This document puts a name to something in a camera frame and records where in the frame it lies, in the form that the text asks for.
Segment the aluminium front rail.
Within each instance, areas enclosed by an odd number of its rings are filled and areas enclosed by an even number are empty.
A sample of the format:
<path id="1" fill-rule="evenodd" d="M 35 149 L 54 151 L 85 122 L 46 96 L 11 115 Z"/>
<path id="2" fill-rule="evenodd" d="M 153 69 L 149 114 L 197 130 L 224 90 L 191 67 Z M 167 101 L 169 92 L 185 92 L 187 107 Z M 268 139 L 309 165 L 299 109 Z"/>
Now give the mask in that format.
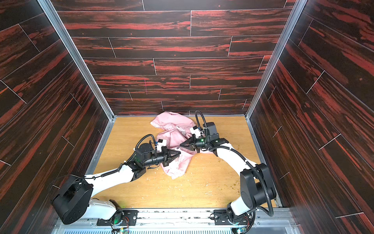
<path id="1" fill-rule="evenodd" d="M 58 221 L 54 234 L 300 234 L 302 229 L 287 208 L 273 216 L 259 210 L 254 216 L 230 223 L 219 208 L 125 209 L 120 225 L 106 220 L 80 219 L 65 225 Z"/>

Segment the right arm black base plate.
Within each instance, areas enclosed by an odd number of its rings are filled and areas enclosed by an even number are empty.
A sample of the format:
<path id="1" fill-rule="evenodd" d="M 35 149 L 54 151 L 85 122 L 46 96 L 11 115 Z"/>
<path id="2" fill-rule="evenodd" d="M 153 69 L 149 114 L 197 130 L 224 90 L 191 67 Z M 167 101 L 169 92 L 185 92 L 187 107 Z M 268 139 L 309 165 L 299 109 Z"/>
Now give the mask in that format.
<path id="1" fill-rule="evenodd" d="M 251 214 L 235 215 L 227 209 L 216 209 L 210 214 L 209 218 L 214 221 L 215 225 L 247 225 L 253 223 Z"/>

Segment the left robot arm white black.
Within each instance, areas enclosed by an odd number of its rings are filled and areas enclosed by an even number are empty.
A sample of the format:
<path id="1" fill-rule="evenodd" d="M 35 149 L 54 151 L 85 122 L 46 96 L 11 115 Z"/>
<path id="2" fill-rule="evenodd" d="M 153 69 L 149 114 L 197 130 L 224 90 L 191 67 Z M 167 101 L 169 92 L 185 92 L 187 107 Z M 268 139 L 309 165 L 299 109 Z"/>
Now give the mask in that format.
<path id="1" fill-rule="evenodd" d="M 119 213 L 114 201 L 94 201 L 93 197 L 109 188 L 137 180 L 154 165 L 168 166 L 181 155 L 166 146 L 153 148 L 150 143 L 136 147 L 133 155 L 116 169 L 85 175 L 70 175 L 52 199 L 52 206 L 63 224 L 72 224 L 81 218 L 109 220 Z"/>

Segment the pink zip-up jacket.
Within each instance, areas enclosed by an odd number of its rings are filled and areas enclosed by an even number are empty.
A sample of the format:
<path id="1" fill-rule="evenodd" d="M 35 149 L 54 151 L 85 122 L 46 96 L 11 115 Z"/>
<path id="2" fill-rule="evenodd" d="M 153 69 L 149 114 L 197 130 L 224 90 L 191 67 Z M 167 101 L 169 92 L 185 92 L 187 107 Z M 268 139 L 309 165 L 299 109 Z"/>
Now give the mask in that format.
<path id="1" fill-rule="evenodd" d="M 184 175 L 196 152 L 180 148 L 179 145 L 192 136 L 190 128 L 195 126 L 194 121 L 178 113 L 163 112 L 151 122 L 151 125 L 164 130 L 158 134 L 157 139 L 165 139 L 167 148 L 181 152 L 169 166 L 162 167 L 163 171 L 172 179 Z"/>

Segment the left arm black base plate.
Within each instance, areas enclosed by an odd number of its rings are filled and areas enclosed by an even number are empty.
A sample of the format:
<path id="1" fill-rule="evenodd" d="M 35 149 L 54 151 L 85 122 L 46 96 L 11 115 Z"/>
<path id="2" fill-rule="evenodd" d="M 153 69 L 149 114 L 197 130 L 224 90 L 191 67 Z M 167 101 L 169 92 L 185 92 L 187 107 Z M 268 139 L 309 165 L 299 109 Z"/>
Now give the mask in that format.
<path id="1" fill-rule="evenodd" d="M 98 219 L 97 226 L 135 226 L 138 217 L 138 210 L 116 211 L 109 219 Z"/>

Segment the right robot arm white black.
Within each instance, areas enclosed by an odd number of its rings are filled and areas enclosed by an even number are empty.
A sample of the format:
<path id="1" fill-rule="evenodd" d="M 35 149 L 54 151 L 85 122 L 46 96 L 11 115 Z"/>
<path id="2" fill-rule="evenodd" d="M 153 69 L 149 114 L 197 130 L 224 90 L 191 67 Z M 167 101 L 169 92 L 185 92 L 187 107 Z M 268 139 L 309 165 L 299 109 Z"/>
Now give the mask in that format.
<path id="1" fill-rule="evenodd" d="M 207 141 L 207 138 L 191 137 L 180 147 L 196 152 L 212 152 L 239 175 L 240 197 L 229 203 L 226 209 L 226 217 L 231 223 L 240 222 L 246 213 L 254 213 L 258 209 L 268 216 L 274 215 L 271 201 L 276 198 L 276 191 L 266 164 L 248 160 L 224 138 Z"/>

